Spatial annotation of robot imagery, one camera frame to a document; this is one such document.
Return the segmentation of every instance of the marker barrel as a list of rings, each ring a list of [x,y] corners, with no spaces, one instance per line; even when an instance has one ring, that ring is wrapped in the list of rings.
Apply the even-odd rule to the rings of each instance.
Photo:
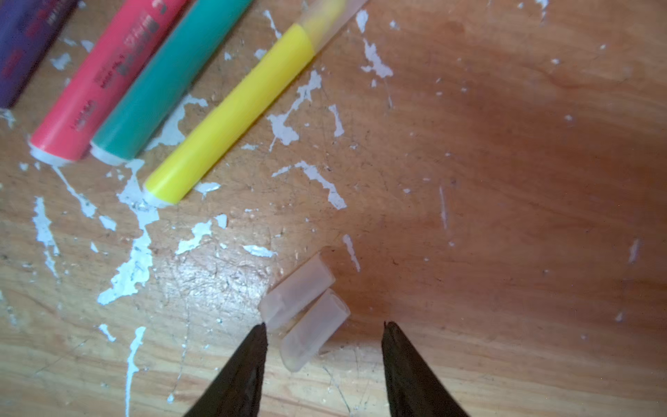
[[[146,201],[177,204],[366,0],[320,0],[148,177]]]
[[[0,5],[0,107],[11,107],[77,0],[4,0]]]
[[[93,137],[93,156],[127,162],[179,102],[251,0],[199,0]]]
[[[127,0],[30,140],[54,165],[81,159],[188,0]]]

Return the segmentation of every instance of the wooden surface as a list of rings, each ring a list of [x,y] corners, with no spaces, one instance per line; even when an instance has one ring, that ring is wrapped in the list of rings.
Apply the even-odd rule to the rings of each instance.
[[[89,0],[61,39],[97,40],[120,3]],[[301,1],[253,4],[191,90],[208,107],[185,106],[184,134],[275,42],[265,10],[285,31]],[[97,206],[87,218],[51,168],[32,165],[25,138],[87,55],[55,42],[13,109],[13,129],[0,120],[3,415],[122,416],[140,326],[130,414],[183,414],[258,322],[267,288],[324,246],[352,316],[297,374],[271,337],[264,416],[388,416],[386,320],[471,416],[667,415],[664,2],[553,0],[544,18],[532,0],[371,0],[366,10],[366,32],[351,21],[267,111],[286,112],[309,71],[320,73],[322,88],[286,123],[300,140],[269,152],[261,118],[205,178],[219,190],[193,192],[147,226],[150,279],[107,306],[97,297],[141,236],[117,198],[131,172],[107,177],[91,157],[62,170]],[[361,70],[364,39],[393,76]],[[49,59],[65,52],[73,62],[58,71]],[[139,180],[171,150],[140,155]],[[271,176],[302,160],[347,208],[301,169]],[[60,283],[35,240],[37,196],[61,252]],[[214,223],[198,248],[175,255],[195,224],[222,213],[226,230]]]

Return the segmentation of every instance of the teal marker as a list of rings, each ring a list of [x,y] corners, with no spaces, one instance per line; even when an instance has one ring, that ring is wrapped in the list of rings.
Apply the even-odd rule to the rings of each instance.
[[[99,128],[91,154],[134,159],[176,106],[251,0],[197,0]]]

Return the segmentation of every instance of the translucent marker cap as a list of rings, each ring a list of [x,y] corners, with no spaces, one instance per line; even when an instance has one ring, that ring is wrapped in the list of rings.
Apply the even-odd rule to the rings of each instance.
[[[280,357],[285,367],[299,372],[349,316],[347,304],[335,292],[326,290],[283,339]]]
[[[317,253],[259,302],[259,314],[266,323],[266,330],[271,332],[286,324],[335,281]]]
[[[331,40],[368,0],[318,0],[308,7],[299,25],[308,34],[315,53]]]

